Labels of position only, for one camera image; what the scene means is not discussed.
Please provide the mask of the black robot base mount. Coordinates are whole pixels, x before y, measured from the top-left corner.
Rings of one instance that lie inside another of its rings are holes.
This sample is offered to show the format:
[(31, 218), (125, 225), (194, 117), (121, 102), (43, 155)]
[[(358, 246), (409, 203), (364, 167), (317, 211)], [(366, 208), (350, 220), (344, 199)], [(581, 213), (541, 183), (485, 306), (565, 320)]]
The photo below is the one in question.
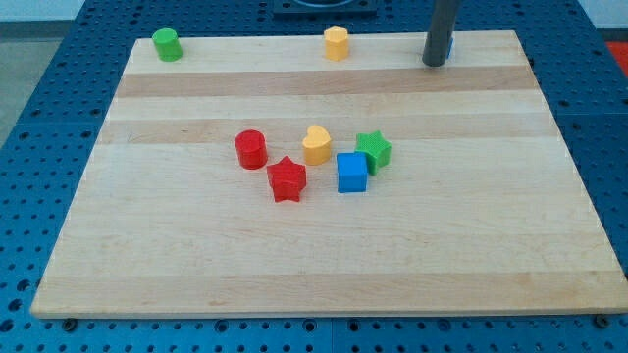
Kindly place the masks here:
[(377, 0), (273, 0), (276, 18), (318, 15), (374, 15)]

